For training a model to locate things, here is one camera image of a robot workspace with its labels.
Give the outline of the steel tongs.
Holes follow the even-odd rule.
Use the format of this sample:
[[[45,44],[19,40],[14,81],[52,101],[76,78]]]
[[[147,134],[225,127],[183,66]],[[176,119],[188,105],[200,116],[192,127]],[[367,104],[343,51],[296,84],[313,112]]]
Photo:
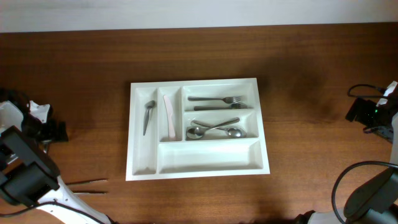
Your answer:
[[[91,179],[91,180],[82,180],[78,182],[68,182],[65,183],[67,186],[76,186],[76,185],[86,185],[93,184],[98,182],[107,182],[108,179]],[[95,190],[86,190],[86,191],[72,191],[75,195],[105,195],[107,191],[95,191]]]

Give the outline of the small steel teaspoon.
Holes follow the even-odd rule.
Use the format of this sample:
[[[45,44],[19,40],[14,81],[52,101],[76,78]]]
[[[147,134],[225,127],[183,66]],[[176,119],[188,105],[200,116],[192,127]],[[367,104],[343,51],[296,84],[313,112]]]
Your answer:
[[[50,143],[51,143],[51,141],[43,141],[42,142],[42,144],[43,144],[43,147],[44,147],[44,153],[48,153],[48,151],[49,151],[49,145],[50,145]]]
[[[143,124],[143,135],[146,135],[147,132],[147,127],[149,124],[149,118],[150,118],[150,111],[155,107],[155,100],[151,100],[145,104],[145,114],[144,114],[144,124]]]

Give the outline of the pink plastic knife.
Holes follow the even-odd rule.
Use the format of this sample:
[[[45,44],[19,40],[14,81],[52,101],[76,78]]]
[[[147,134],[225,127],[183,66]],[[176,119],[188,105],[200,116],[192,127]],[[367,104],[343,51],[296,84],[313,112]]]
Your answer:
[[[169,99],[169,97],[167,95],[164,95],[163,98],[164,98],[164,103],[165,103],[165,108],[166,108],[166,113],[167,113],[169,139],[171,141],[174,141],[174,140],[176,140],[174,123],[172,121],[172,116],[173,116],[174,110],[173,110],[172,103],[171,103],[171,100]]]

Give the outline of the steel tablespoon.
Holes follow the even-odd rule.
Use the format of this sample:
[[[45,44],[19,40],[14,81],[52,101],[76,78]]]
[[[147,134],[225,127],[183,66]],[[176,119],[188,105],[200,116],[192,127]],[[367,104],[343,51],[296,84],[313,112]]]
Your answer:
[[[192,126],[191,128],[188,128],[186,131],[186,136],[190,139],[201,139],[205,136],[206,132],[211,131],[213,129],[218,129],[218,128],[222,128],[224,126],[230,125],[230,124],[235,124],[238,123],[240,121],[239,118],[233,118],[229,121],[225,121],[223,123],[214,125],[210,128],[206,128],[206,127],[199,127],[199,126]]]
[[[201,121],[195,121],[193,120],[191,122],[191,124],[197,124],[199,126],[203,126],[206,128],[210,128],[211,125],[201,122]],[[218,128],[218,130],[222,130],[224,131],[229,137],[231,138],[245,138],[246,137],[246,132],[243,131],[241,128],[237,128],[237,127],[231,127],[231,128]]]

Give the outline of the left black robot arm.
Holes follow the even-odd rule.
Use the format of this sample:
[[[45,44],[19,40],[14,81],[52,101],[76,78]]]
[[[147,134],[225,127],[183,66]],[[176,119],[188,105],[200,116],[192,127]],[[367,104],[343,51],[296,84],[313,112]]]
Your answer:
[[[25,206],[14,216],[38,209],[63,223],[112,223],[68,188],[48,155],[51,143],[68,141],[65,122],[52,114],[50,104],[1,89],[1,198]]]

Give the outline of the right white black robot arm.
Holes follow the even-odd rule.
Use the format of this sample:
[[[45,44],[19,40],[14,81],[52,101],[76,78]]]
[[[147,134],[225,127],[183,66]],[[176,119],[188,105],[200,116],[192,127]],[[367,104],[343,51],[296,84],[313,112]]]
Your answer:
[[[357,84],[347,95],[355,98],[345,119],[361,123],[364,134],[375,134],[392,144],[389,162],[363,161],[347,167],[332,188],[332,211],[311,210],[298,215],[293,222],[316,223],[397,223],[397,82],[382,88]],[[336,206],[336,192],[343,177],[361,166],[383,166],[386,169],[368,180],[347,199],[343,209]]]

